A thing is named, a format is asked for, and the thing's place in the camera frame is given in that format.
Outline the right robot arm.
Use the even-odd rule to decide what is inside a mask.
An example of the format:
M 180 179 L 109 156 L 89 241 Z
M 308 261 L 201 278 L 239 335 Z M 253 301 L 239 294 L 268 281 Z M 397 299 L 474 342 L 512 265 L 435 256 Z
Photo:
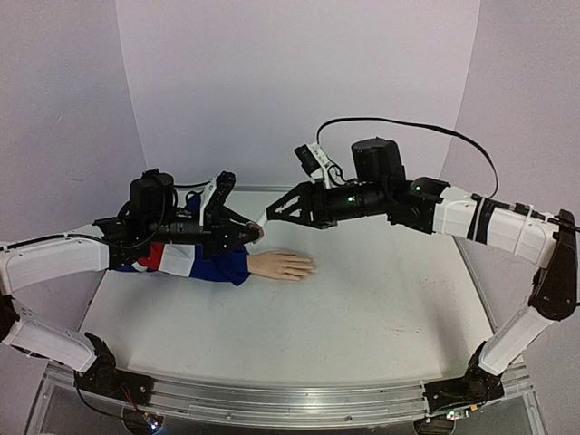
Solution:
M 460 377 L 423 386 L 425 418 L 452 422 L 501 399 L 508 366 L 577 308 L 579 229 L 574 215 L 502 202 L 439 179 L 408 179 L 392 140 L 360 140 L 351 151 L 355 177 L 338 182 L 334 162 L 320 144 L 298 147 L 295 155 L 308 180 L 270 205 L 263 221 L 327 229 L 382 215 L 394 226 L 452 237 L 494 332 Z

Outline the pink nail polish bottle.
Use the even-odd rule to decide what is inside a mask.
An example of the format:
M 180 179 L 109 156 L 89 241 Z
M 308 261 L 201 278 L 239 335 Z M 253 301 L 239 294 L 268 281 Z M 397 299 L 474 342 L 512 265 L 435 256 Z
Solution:
M 263 236 L 264 236 L 264 229 L 258 225 L 256 222 L 248 222 L 246 224 L 246 227 L 248 228 L 248 231 L 250 232 L 250 234 L 252 235 L 252 243 L 257 243 L 259 242 Z

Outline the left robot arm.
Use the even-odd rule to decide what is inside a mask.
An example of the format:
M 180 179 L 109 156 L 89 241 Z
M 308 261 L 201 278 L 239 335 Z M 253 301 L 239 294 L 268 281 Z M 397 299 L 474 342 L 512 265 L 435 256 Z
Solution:
M 242 283 L 248 275 L 245 246 L 261 234 L 258 224 L 226 207 L 235 183 L 235 175 L 224 171 L 180 205 L 174 178 L 147 170 L 131 182 L 117 216 L 68 233 L 3 244 L 1 342 L 70 367 L 80 390 L 146 404 L 149 376 L 118 369 L 101 338 L 37 317 L 15 294 L 66 276 L 120 270 Z

